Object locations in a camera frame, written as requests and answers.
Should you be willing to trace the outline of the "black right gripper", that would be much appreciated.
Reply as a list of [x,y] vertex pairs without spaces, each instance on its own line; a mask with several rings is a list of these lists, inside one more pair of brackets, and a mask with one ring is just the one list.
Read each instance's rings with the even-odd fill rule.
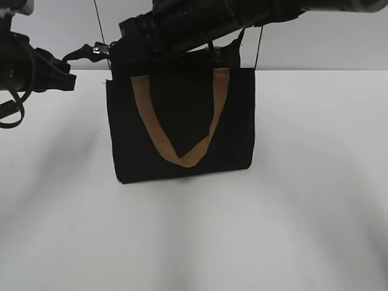
[[[188,52],[208,42],[206,30],[211,12],[211,5],[154,5],[150,12],[119,24],[122,38],[118,47],[166,55]],[[244,33],[243,28],[238,37],[224,47],[208,43],[216,65],[241,65],[240,47]]]

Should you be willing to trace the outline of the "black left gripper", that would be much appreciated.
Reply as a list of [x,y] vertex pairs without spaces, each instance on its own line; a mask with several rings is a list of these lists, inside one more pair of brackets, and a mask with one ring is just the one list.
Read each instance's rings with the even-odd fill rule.
[[72,91],[76,76],[70,73],[70,64],[66,61],[88,59],[96,63],[105,59],[105,54],[94,54],[93,47],[84,44],[65,55],[62,61],[46,50],[33,48],[28,36],[10,33],[1,37],[1,90],[10,85],[18,92]]

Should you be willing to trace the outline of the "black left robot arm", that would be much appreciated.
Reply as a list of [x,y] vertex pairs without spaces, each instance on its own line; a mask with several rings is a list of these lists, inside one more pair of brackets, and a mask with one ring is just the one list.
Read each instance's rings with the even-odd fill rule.
[[26,35],[11,31],[14,15],[29,16],[34,1],[1,1],[1,90],[45,92],[75,89],[76,76],[70,73],[69,61],[87,59],[93,63],[109,58],[109,46],[96,42],[55,58],[50,52],[30,45]]

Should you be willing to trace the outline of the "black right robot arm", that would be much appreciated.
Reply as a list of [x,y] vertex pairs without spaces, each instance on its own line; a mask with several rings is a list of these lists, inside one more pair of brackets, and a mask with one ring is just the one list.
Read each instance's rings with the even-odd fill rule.
[[154,1],[152,10],[119,24],[114,64],[174,58],[246,27],[287,22],[305,12],[375,13],[387,1]]

